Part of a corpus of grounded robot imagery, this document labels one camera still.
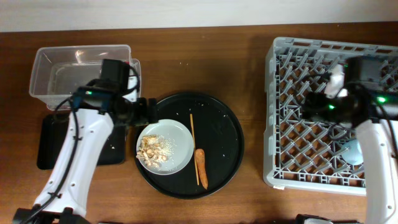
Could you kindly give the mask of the grey round plate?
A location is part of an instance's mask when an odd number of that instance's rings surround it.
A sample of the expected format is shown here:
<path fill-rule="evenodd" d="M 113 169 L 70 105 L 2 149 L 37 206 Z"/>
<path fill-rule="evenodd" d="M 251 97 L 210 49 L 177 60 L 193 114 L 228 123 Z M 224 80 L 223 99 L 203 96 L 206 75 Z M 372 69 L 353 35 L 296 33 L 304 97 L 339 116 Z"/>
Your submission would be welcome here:
<path fill-rule="evenodd" d="M 162 119 L 158 123 L 146 126 L 137 139 L 136 154 L 141 137 L 150 134 L 160 135 L 169 140 L 174 154 L 168 162 L 161 165 L 160 169 L 148 168 L 138 160 L 146 171 L 156 175 L 171 175 L 181 171 L 190 162 L 193 156 L 193 138 L 182 123 L 172 119 Z"/>

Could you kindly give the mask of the light blue cup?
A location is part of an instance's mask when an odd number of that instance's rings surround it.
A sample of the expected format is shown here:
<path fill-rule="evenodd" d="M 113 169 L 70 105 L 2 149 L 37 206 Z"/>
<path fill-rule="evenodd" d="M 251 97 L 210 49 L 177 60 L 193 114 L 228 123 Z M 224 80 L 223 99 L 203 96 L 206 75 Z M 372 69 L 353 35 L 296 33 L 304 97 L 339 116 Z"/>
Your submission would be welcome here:
<path fill-rule="evenodd" d="M 342 149 L 344 152 L 341 156 L 346 163 L 353 166 L 363 163 L 363 153 L 357 139 L 344 143 Z"/>

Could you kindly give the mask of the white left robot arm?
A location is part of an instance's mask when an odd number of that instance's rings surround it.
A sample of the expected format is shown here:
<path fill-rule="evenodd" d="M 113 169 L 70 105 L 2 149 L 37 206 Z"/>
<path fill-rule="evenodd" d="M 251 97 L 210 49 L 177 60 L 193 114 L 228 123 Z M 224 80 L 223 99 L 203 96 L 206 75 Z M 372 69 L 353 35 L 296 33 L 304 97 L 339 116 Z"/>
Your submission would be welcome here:
<path fill-rule="evenodd" d="M 119 87 L 81 86 L 71 97 L 68 130 L 52 174 L 32 208 L 13 223 L 87 223 L 86 204 L 101 151 L 116 126 L 156 123 L 154 98 L 125 99 Z"/>

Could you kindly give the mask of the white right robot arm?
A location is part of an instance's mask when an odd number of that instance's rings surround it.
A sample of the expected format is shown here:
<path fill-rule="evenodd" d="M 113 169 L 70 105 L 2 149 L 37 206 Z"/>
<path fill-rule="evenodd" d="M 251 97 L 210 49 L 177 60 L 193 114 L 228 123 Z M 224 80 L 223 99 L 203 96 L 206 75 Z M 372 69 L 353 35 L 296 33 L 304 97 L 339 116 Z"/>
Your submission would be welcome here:
<path fill-rule="evenodd" d="M 383 61 L 351 57 L 325 76 L 323 93 L 310 92 L 303 117 L 349 123 L 364 161 L 366 223 L 397 223 L 397 93 L 382 82 Z"/>

